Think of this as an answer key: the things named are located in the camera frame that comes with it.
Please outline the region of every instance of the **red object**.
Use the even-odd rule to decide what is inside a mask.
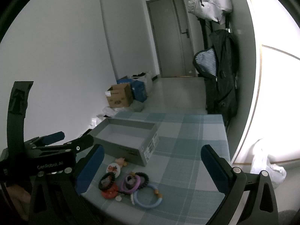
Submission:
[[[115,198],[119,193],[118,193],[118,186],[116,184],[113,184],[112,187],[108,190],[102,191],[101,195],[105,199],[113,199]]]

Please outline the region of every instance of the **door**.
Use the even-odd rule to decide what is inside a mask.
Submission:
[[[162,77],[195,76],[183,0],[147,2]]]

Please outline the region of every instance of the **checkered tablecloth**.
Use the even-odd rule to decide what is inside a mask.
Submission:
[[[229,161],[228,143],[221,115],[120,112],[116,118],[155,122],[159,144],[146,167],[129,163],[121,169],[117,184],[129,172],[145,172],[157,184],[162,203],[150,210],[133,206],[129,196],[121,202],[101,196],[98,182],[115,158],[105,155],[87,192],[82,194],[104,213],[125,224],[206,224],[221,203],[219,193],[200,157],[203,145],[210,144],[216,153]],[[144,204],[157,199],[153,190],[139,191]]]

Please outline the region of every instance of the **metal bolt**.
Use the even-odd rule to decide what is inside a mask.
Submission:
[[[265,177],[267,177],[267,176],[268,176],[268,172],[265,171],[265,170],[263,170],[263,171],[262,171],[262,175],[264,175]]]
[[[71,167],[67,167],[65,170],[64,170],[65,173],[70,173],[72,172],[72,168]]]
[[[44,172],[43,171],[40,171],[40,172],[38,172],[38,177],[42,177],[43,175],[44,175]]]
[[[241,172],[241,169],[239,168],[239,167],[234,167],[233,168],[233,171],[235,172],[235,173],[240,173]]]

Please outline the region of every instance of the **light blue bracelet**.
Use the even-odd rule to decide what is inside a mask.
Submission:
[[[147,187],[150,187],[150,188],[152,188],[152,189],[154,189],[154,190],[157,190],[157,187],[156,187],[155,185],[153,185],[153,184],[148,184]],[[138,199],[137,199],[137,193],[138,193],[138,191],[139,191],[139,190],[137,190],[137,191],[135,191],[135,192],[133,193],[133,199],[134,199],[134,202],[135,202],[136,204],[138,204],[139,206],[145,208],[145,209],[152,209],[152,208],[155,208],[155,207],[157,207],[157,206],[162,202],[162,200],[163,200],[162,198],[158,198],[157,201],[156,201],[154,204],[152,204],[152,205],[144,205],[144,204],[142,204],[141,202],[139,202]]]

